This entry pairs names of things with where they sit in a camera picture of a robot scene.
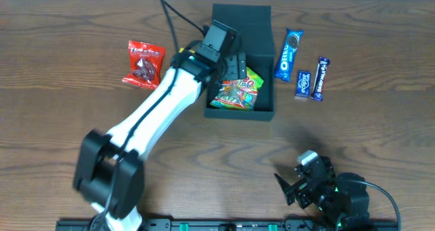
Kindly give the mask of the yellow Hacks candy bag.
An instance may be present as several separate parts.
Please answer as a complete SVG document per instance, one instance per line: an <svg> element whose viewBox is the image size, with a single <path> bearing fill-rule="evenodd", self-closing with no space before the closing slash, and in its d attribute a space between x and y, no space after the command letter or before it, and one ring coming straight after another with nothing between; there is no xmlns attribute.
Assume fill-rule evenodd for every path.
<svg viewBox="0 0 435 231"><path fill-rule="evenodd" d="M186 49L186 48L180 48L179 49L179 53L183 53L183 52L190 52L190 53L194 54L195 50L193 50L193 49Z"/></svg>

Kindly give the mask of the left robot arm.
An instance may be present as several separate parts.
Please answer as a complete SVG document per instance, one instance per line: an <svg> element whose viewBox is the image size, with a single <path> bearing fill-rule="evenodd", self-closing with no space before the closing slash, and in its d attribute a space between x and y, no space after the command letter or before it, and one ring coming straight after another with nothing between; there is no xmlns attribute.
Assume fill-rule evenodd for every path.
<svg viewBox="0 0 435 231"><path fill-rule="evenodd" d="M147 157L173 120L206 87L222 82L240 40L236 29L214 20L203 40L176 50L160 85L127 119L84 137L73 187L98 210L85 230L140 229Z"/></svg>

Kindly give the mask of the Haribo gummy worms bag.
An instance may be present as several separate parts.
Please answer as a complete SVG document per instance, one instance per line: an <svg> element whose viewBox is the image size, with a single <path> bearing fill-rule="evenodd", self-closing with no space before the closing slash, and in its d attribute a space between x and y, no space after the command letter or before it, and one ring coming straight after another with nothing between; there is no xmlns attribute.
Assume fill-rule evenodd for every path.
<svg viewBox="0 0 435 231"><path fill-rule="evenodd" d="M219 109L253 111L264 80L249 67L246 72L245 79L223 81L210 105Z"/></svg>

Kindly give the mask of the red Hacks candy bag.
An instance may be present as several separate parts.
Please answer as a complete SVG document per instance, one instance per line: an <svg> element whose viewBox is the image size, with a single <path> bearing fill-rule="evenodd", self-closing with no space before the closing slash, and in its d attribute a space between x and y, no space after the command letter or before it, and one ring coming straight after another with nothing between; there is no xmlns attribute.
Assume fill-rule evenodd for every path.
<svg viewBox="0 0 435 231"><path fill-rule="evenodd" d="M148 90L157 89L165 53L164 47L152 43L129 41L130 73L123 77L122 81Z"/></svg>

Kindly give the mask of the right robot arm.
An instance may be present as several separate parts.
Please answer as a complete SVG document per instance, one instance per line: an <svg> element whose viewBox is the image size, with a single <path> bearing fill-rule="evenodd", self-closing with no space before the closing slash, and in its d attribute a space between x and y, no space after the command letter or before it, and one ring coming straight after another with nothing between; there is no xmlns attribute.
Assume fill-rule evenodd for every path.
<svg viewBox="0 0 435 231"><path fill-rule="evenodd" d="M301 209L315 205L322 213L314 230L353 230L370 227L369 195L364 178L355 173L337 175L329 157L307 151L297 158L299 180L289 184L274 174L287 205Z"/></svg>

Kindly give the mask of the blue Eclipse mint box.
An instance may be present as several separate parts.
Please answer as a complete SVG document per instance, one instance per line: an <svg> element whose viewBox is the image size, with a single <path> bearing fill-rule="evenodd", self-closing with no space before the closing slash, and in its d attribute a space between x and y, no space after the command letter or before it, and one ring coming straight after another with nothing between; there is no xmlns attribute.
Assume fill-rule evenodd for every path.
<svg viewBox="0 0 435 231"><path fill-rule="evenodd" d="M298 71L296 80L295 97L308 98L310 95L311 73Z"/></svg>

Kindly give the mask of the blue Oreo cookie pack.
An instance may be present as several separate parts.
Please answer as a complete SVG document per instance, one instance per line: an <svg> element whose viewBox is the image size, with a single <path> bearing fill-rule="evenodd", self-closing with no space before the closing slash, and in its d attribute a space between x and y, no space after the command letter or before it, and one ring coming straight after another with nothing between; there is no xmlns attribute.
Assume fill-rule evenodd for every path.
<svg viewBox="0 0 435 231"><path fill-rule="evenodd" d="M275 65L274 76L284 82L290 82L300 39L305 32L303 30L293 31L290 29L286 29L286 31L287 35L283 43L281 54Z"/></svg>

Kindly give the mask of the purple Dairy Milk bar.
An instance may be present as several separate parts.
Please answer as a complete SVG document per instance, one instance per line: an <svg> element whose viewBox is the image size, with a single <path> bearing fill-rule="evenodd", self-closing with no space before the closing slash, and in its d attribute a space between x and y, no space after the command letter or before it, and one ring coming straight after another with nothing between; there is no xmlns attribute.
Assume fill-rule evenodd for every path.
<svg viewBox="0 0 435 231"><path fill-rule="evenodd" d="M315 82L311 93L311 98L315 101L323 101L324 82L325 82L326 71L328 70L329 65L330 65L330 60L328 58L326 57L319 58L317 73L315 76Z"/></svg>

